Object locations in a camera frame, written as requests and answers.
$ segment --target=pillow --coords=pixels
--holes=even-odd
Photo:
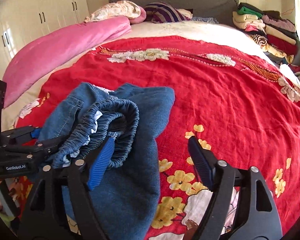
[[[153,23],[173,23],[187,21],[188,19],[171,5],[164,2],[153,2],[145,6],[146,21]]]
[[[193,14],[188,11],[188,10],[185,10],[185,9],[177,9],[177,11],[181,14],[183,14],[184,16],[186,16],[189,20],[191,20]]]
[[[134,18],[134,19],[129,19],[130,24],[142,23],[146,19],[146,17],[147,17],[146,11],[141,6],[139,6],[139,8],[141,10],[140,16],[137,18]]]

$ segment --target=pink blanket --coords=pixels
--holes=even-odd
[[[67,26],[24,46],[11,60],[3,81],[7,83],[4,107],[15,102],[36,81],[71,58],[131,30],[127,17]]]

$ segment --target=blue gripper pad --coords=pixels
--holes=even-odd
[[[105,173],[109,161],[114,153],[114,138],[109,137],[103,148],[100,150],[97,158],[90,165],[89,179],[87,186],[89,190],[94,190],[96,186],[100,185],[103,174]]]
[[[196,170],[199,173],[201,182],[209,190],[212,190],[213,180],[214,180],[214,167],[209,163],[206,157],[210,157],[212,162],[217,161],[213,153],[209,150],[202,149],[195,136],[189,138],[188,141],[188,151],[194,163]]]

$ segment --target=pink pillow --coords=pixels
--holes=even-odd
[[[134,18],[134,19],[129,19],[130,24],[141,23],[141,22],[144,22],[144,20],[146,19],[146,17],[147,17],[146,11],[141,6],[139,6],[139,8],[141,10],[140,16],[137,18]]]

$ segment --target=red bedspread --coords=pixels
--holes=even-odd
[[[157,50],[145,52],[151,48]],[[112,57],[124,62],[108,60],[126,51],[130,52]],[[187,138],[193,134],[202,147],[211,148],[233,167],[260,169],[273,193],[284,233],[299,217],[300,96],[274,66],[227,46],[178,36],[119,40],[53,73],[42,86],[39,106],[20,119],[18,127],[42,126],[81,82],[111,90],[126,82],[175,90],[169,124],[157,138],[161,197],[147,238],[162,234],[153,239],[165,239],[167,232],[183,234],[184,217],[191,219],[188,205],[207,191],[198,182],[187,152]]]

